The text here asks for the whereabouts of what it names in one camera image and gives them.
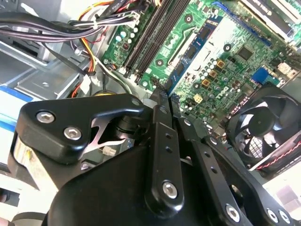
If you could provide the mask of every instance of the yellow wire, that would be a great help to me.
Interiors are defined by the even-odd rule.
[[[100,1],[100,2],[94,3],[92,6],[89,6],[83,13],[80,14],[78,20],[80,20],[80,18],[81,18],[84,14],[86,14],[87,12],[89,12],[93,7],[98,6],[98,5],[100,5],[100,4],[104,4],[104,3],[112,3],[112,1]],[[91,48],[89,47],[89,44],[87,43],[87,41],[86,41],[84,38],[82,38],[81,40],[83,41],[83,43],[84,43],[84,45],[85,45],[85,47],[86,47],[88,53],[89,53],[90,55],[92,55],[91,61],[94,62],[94,67],[92,68],[92,69],[93,69],[92,71],[94,72],[94,71],[95,71],[95,68],[96,68],[96,61],[95,61],[95,59],[94,59],[95,56],[94,56],[94,54],[93,54]]]

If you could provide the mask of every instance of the black ram slot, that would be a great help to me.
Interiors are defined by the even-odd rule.
[[[156,11],[153,13],[151,19],[149,20],[146,28],[141,35],[139,41],[133,48],[132,52],[127,57],[124,66],[131,70],[135,62],[137,61],[138,57],[140,56],[141,52],[143,51],[147,42],[150,41],[150,36],[154,33],[155,29],[157,28],[161,19],[166,15],[168,9],[170,8],[171,4],[174,3],[173,0],[164,0],[162,2],[161,7],[157,7]]]
[[[143,74],[146,71],[189,3],[190,0],[181,0],[173,5],[173,8],[168,13],[168,18],[166,19],[164,26],[160,28],[156,38],[148,47],[146,55],[142,57],[143,60],[139,62],[139,67],[136,71],[138,74]]]

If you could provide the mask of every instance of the fan grill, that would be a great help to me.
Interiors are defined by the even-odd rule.
[[[250,152],[255,158],[262,158],[262,141],[253,137],[250,143]]]

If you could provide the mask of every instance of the black arm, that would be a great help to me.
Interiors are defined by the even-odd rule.
[[[150,99],[149,106],[114,95],[21,109],[14,164],[40,189],[58,191],[45,225],[294,225],[218,140],[197,136],[176,96],[157,88]],[[47,123],[40,112],[51,113]],[[91,127],[98,127],[95,136]],[[125,137],[135,146],[82,172],[85,152]]]

